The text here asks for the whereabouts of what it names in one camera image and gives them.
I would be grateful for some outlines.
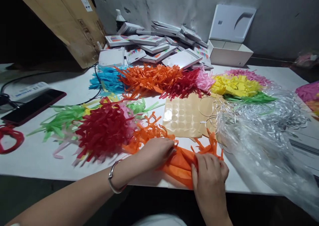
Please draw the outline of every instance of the yellow paper flower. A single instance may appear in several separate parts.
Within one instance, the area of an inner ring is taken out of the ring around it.
[[[252,97],[262,88],[257,81],[250,81],[247,76],[217,75],[216,82],[211,87],[212,93],[219,95],[231,94],[238,97]]]

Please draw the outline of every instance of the concrete wall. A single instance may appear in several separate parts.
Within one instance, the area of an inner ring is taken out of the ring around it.
[[[131,23],[150,29],[159,20],[196,31],[208,40],[216,4],[256,7],[245,44],[255,53],[295,58],[303,49],[319,49],[319,0],[95,0],[107,33],[116,31],[115,9]]]

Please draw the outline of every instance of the cardboard box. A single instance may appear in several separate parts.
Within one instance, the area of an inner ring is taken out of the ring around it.
[[[178,65],[181,69],[188,68],[201,61],[203,56],[199,56],[190,48],[165,58],[162,63],[167,67]]]
[[[211,64],[243,67],[254,53],[242,43],[208,40],[208,48],[213,48]]]
[[[81,68],[98,61],[105,32],[91,0],[23,0],[65,44]]]

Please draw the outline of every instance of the black phone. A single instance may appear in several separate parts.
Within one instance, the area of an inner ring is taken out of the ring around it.
[[[21,126],[65,96],[65,92],[55,89],[47,90],[40,96],[23,104],[20,108],[17,108],[5,115],[1,118],[1,120],[14,126]]]

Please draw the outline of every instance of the bracelet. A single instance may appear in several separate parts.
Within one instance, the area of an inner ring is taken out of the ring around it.
[[[119,193],[122,193],[122,191],[125,189],[125,187],[127,186],[124,185],[122,188],[120,188],[120,190],[117,190],[115,189],[115,187],[113,186],[112,182],[111,182],[111,179],[113,178],[113,170],[114,170],[114,167],[116,166],[117,163],[119,163],[121,160],[117,160],[115,161],[115,163],[113,164],[111,170],[110,170],[110,173],[109,173],[109,178],[108,178],[108,181],[109,181],[109,184],[110,184],[110,187],[111,187],[111,190],[115,193],[115,194],[119,194]]]

